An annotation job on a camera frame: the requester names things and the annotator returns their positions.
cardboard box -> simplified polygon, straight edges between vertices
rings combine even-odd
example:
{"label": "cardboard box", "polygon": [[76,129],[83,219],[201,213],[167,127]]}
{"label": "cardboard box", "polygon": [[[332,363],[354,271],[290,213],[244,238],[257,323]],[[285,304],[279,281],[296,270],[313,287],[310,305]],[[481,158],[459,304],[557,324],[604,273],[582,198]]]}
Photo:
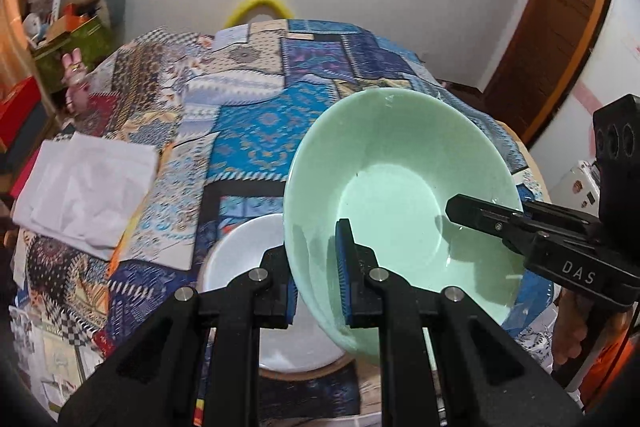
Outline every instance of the cardboard box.
{"label": "cardboard box", "polygon": [[47,41],[53,41],[57,36],[62,35],[65,32],[73,32],[89,20],[88,15],[77,16],[73,14],[64,14],[49,26],[49,29],[47,30]]}
{"label": "cardboard box", "polygon": [[102,26],[98,17],[93,17],[75,30],[65,31],[35,49],[33,58],[42,84],[49,93],[63,89],[65,69],[62,67],[62,55],[71,53],[75,48],[80,48],[87,70],[93,71],[114,52],[111,32]]}

wooden door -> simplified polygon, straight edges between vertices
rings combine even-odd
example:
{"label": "wooden door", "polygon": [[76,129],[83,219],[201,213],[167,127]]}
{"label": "wooden door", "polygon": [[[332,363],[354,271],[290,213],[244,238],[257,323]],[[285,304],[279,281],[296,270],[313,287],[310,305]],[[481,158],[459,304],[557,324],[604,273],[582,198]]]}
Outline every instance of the wooden door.
{"label": "wooden door", "polygon": [[482,100],[529,144],[588,57],[606,0],[529,0]]}

white napkin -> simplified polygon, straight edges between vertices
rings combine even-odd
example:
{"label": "white napkin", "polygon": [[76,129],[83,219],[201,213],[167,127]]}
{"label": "white napkin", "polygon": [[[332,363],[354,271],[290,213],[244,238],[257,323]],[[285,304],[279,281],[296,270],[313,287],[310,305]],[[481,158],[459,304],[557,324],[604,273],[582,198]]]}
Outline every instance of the white napkin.
{"label": "white napkin", "polygon": [[68,142],[44,142],[14,221],[109,259],[151,188],[157,166],[152,146],[78,132]]}

patterned tablecloth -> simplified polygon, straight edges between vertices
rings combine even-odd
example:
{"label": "patterned tablecloth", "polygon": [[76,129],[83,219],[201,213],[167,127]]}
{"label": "patterned tablecloth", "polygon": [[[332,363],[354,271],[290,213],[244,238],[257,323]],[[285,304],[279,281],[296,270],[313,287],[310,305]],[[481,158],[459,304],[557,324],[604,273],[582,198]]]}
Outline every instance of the patterned tablecloth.
{"label": "patterned tablecloth", "polygon": [[[76,129],[155,145],[162,160],[153,190],[116,249],[119,261],[105,263],[20,233],[15,276],[24,290],[14,315],[31,317],[76,355],[97,347],[108,356],[175,289],[194,285],[204,257],[225,233],[281,211],[284,181],[309,126],[362,89],[403,87],[446,102],[494,143],[521,198],[543,199],[530,156],[507,129],[440,87],[413,52],[351,24],[277,20],[215,36],[159,28],[121,47],[89,77],[92,111]],[[528,325],[549,300],[550,284],[527,273],[510,332]],[[80,369],[82,381],[91,368]],[[47,378],[60,387],[54,377]],[[32,375],[32,387],[38,378],[44,379]],[[77,384],[65,380],[65,392]],[[379,410],[379,397],[376,370],[351,363],[302,382],[262,379],[260,414],[264,423],[342,417]]]}

green box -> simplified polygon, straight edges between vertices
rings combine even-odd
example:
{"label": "green box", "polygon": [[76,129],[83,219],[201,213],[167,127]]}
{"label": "green box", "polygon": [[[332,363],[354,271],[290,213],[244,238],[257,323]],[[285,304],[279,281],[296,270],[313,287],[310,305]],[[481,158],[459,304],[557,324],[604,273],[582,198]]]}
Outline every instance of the green box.
{"label": "green box", "polygon": [[93,17],[72,32],[65,32],[51,42],[33,51],[36,67],[42,84],[49,93],[61,90],[65,68],[62,55],[80,48],[82,61],[88,71],[93,71],[105,58],[114,52],[111,31],[105,28],[98,17]]}

